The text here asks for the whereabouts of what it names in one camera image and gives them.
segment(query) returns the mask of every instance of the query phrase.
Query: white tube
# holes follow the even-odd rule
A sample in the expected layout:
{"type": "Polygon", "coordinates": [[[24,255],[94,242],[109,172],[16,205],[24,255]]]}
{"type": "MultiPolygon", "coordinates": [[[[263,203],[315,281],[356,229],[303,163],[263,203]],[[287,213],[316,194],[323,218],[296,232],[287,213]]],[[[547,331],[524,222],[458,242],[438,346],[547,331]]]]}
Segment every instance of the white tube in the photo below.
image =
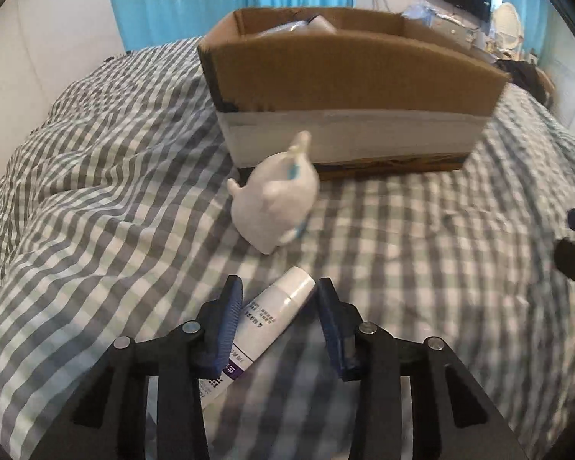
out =
{"type": "Polygon", "coordinates": [[[203,409],[281,335],[307,302],[314,287],[313,278],[294,266],[243,308],[228,366],[215,380],[198,380],[203,409]]]}

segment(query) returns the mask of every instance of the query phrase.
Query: purple label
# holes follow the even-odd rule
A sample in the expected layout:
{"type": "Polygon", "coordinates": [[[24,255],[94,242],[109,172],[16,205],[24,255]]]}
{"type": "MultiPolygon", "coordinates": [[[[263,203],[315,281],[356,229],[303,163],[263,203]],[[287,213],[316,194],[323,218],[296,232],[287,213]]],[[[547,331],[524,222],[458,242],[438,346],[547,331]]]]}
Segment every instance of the purple label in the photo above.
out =
{"type": "Polygon", "coordinates": [[[224,368],[224,373],[232,380],[238,379],[243,372],[244,370],[231,359],[228,360],[228,366],[224,368]]]}

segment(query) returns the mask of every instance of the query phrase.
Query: white chair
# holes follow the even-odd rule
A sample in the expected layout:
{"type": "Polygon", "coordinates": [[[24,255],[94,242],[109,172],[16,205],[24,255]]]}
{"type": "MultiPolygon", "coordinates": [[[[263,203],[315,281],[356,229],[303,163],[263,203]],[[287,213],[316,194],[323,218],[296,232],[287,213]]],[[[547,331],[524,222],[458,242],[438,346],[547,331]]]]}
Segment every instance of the white chair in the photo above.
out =
{"type": "Polygon", "coordinates": [[[514,58],[519,56],[519,47],[524,39],[524,28],[518,11],[511,3],[501,4],[492,16],[496,32],[496,46],[514,58]]]}

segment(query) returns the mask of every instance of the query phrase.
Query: stuffed animal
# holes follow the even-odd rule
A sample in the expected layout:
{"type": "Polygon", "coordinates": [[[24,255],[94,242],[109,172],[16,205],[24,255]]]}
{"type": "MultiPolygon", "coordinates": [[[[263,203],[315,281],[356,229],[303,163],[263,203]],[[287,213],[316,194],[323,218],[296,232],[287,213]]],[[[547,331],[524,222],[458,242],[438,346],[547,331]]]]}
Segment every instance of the stuffed animal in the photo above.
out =
{"type": "Polygon", "coordinates": [[[262,254],[295,239],[317,199],[319,176],[308,158],[311,134],[301,131],[287,152],[263,160],[247,184],[227,182],[233,197],[232,222],[262,254]]]}

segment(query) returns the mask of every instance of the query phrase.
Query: checkered bedding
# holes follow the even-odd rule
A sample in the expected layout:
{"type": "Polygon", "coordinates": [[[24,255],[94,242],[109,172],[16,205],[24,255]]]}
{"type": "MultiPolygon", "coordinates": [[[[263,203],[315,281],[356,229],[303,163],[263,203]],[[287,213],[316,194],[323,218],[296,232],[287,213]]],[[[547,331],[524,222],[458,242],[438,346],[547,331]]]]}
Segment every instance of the checkered bedding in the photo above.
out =
{"type": "MultiPolygon", "coordinates": [[[[247,301],[298,265],[396,337],[443,337],[540,457],[575,404],[575,284],[551,262],[572,236],[575,137],[510,85],[463,170],[323,183],[302,237],[262,256],[230,222],[236,171],[195,47],[145,49],[72,84],[0,180],[10,455],[31,455],[117,336],[166,334],[231,273],[247,301]]],[[[342,458],[356,403],[305,307],[205,410],[212,456],[342,458]]]]}

